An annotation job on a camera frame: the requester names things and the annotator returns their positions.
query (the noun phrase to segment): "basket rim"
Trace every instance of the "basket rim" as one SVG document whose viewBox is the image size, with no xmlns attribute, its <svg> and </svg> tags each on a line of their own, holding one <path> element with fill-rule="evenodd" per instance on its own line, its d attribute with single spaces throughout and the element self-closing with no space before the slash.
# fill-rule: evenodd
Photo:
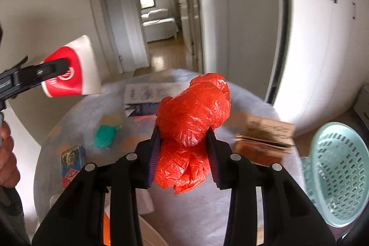
<svg viewBox="0 0 369 246">
<path fill-rule="evenodd" d="M 320 129 L 318 129 L 318 131 L 315 133 L 315 135 L 314 135 L 314 137 L 311 141 L 310 154 L 312 154 L 316 151 L 317 142 L 318 142 L 322 132 L 324 132 L 327 128 L 329 128 L 331 126 L 334 126 L 334 125 L 339 125 L 339 126 L 345 127 L 346 129 L 351 130 L 353 133 L 355 133 L 355 135 L 359 138 L 360 142 L 363 144 L 363 146 L 366 150 L 366 155 L 369 157 L 368 147 L 366 146 L 365 142 L 360 137 L 360 135 L 355 130 L 353 130 L 350 126 L 348 126 L 344 123 L 340 123 L 340 122 L 329 122 L 329 123 L 324 124 L 322 127 L 320 127 Z M 353 215 L 351 218 L 349 218 L 345 221 L 343 221 L 341 219 L 338 219 L 337 217 L 335 217 L 331 213 L 331 211 L 328 209 L 328 207 L 325 203 L 324 196 L 323 196 L 323 191 L 322 191 L 322 188 L 321 188 L 321 185 L 320 185 L 318 172 L 316 172 L 317 159 L 316 159 L 315 155 L 311 156 L 310 164 L 311 164 L 311 170 L 312 170 L 311 173 L 312 173 L 313 184 L 316 187 L 316 190 L 315 190 L 315 194 L 316 194 L 315 203 L 316 203 L 317 207 L 319 207 L 319 211 L 321 212 L 321 215 L 323 216 L 326 223 L 328 223 L 329 225 L 331 225 L 333 227 L 338 227 L 338 228 L 345 227 L 345 226 L 349 225 L 350 223 L 352 223 L 364 211 L 364 209 L 366 207 L 366 204 L 368 202 L 369 189 L 368 189 L 368 192 L 367 192 L 367 195 L 366 195 L 365 202 L 363 203 L 363 206 L 361 207 L 361 209 L 355 215 Z"/>
</svg>

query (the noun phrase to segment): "human hand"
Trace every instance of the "human hand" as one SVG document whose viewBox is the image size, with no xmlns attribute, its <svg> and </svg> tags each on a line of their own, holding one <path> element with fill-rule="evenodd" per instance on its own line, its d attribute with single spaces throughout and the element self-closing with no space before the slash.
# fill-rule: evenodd
<svg viewBox="0 0 369 246">
<path fill-rule="evenodd" d="M 13 151 L 14 141 L 10 136 L 10 128 L 6 122 L 0 127 L 3 142 L 0 146 L 0 185 L 5 188 L 14 188 L 20 180 L 17 169 L 17 159 Z"/>
</svg>

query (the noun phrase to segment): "teal sponge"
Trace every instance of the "teal sponge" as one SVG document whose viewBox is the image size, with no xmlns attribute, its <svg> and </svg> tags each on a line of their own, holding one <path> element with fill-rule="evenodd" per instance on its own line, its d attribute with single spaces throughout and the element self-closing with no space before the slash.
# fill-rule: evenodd
<svg viewBox="0 0 369 246">
<path fill-rule="evenodd" d="M 97 148 L 110 147 L 118 129 L 116 126 L 100 125 L 95 134 L 93 145 Z"/>
</svg>

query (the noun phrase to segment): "laundry basket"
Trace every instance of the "laundry basket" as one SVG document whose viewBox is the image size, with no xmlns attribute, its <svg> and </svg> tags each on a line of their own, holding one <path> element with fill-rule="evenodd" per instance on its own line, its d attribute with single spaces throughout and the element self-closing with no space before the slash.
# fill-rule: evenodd
<svg viewBox="0 0 369 246">
<path fill-rule="evenodd" d="M 363 212 L 369 195 L 369 152 L 352 128 L 338 122 L 322 126 L 303 169 L 307 194 L 326 223 L 343 227 Z"/>
</svg>

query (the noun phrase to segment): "silver screw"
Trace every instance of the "silver screw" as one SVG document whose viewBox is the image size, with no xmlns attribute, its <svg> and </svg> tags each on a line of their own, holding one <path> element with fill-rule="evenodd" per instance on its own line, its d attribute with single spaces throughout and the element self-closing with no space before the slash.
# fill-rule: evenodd
<svg viewBox="0 0 369 246">
<path fill-rule="evenodd" d="M 134 152 L 131 152 L 131 153 L 127 154 L 125 158 L 128 161 L 134 161 L 135 159 L 137 159 L 137 154 L 135 154 Z"/>
<path fill-rule="evenodd" d="M 241 159 L 241 156 L 238 153 L 232 153 L 230 158 L 232 161 L 239 161 Z"/>
<path fill-rule="evenodd" d="M 90 171 L 92 171 L 92 170 L 94 170 L 94 169 L 95 169 L 95 164 L 92 164 L 92 163 L 87 164 L 87 165 L 84 167 L 84 169 L 85 169 L 86 171 L 90 172 Z"/>
<path fill-rule="evenodd" d="M 272 168 L 275 170 L 275 171 L 281 171 L 282 170 L 282 166 L 278 163 L 274 163 L 272 165 Z"/>
</svg>

